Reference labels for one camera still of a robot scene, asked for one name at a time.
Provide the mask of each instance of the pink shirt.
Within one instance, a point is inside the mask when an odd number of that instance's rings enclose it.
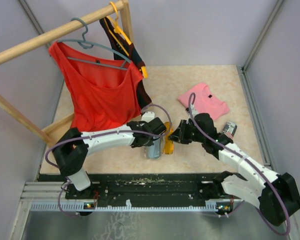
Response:
[[[226,102],[220,101],[214,96],[210,92],[208,85],[203,82],[195,85],[189,91],[178,97],[178,100],[186,108],[188,108],[189,96],[191,93],[195,93],[194,108],[200,114],[208,113],[213,120],[216,120],[230,111]]]

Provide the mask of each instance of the wooden clothes rack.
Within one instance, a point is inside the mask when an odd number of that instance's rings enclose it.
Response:
[[[118,0],[114,3],[114,5],[116,9],[120,11],[120,18],[122,22],[123,31],[131,40],[131,42],[134,42],[128,0]],[[81,19],[87,25],[89,25],[113,13],[115,13],[114,7],[112,5],[108,5],[81,17]],[[25,41],[14,47],[4,50],[0,52],[0,65],[14,58],[17,58],[25,53],[28,53],[36,48],[39,48],[47,43],[57,40],[60,37],[72,33],[82,27],[83,24],[79,21],[70,21],[62,26],[47,31],[39,36],[36,36],[28,41]],[[29,129],[32,133],[34,133],[43,141],[45,141],[49,147],[56,144],[56,142],[62,137],[62,135],[69,129],[71,121],[74,117],[74,114],[72,113],[64,117],[63,119],[52,123],[46,128],[40,129],[1,95],[0,107],[3,110],[5,110],[9,115],[11,115],[15,120],[17,120],[27,129]]]

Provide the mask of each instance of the white wall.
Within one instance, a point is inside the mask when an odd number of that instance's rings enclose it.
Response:
[[[248,77],[272,161],[294,176],[300,192],[300,0],[286,1]]]
[[[109,0],[27,0],[45,31],[109,4]],[[130,0],[134,41],[146,65],[242,66],[276,0]],[[109,46],[98,22],[89,40]],[[82,30],[71,34],[81,38]],[[111,54],[90,50],[90,54]]]
[[[0,0],[0,51],[36,36],[15,0]],[[44,47],[0,65],[0,94],[41,128],[61,75]],[[25,181],[33,181],[43,142],[0,108],[0,240],[7,239]]]

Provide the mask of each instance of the gray floor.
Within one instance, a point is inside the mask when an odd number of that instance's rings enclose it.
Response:
[[[227,218],[198,212],[30,212],[22,240],[281,240],[252,205]]]

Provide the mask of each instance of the red shirt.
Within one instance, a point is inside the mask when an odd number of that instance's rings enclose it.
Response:
[[[124,62],[87,55],[63,42],[53,43],[49,53],[71,94],[74,106],[71,128],[77,127],[80,132],[116,128],[140,115],[141,108],[151,103],[143,87],[143,75],[133,62],[126,63],[124,70],[71,60],[67,57],[117,67]]]

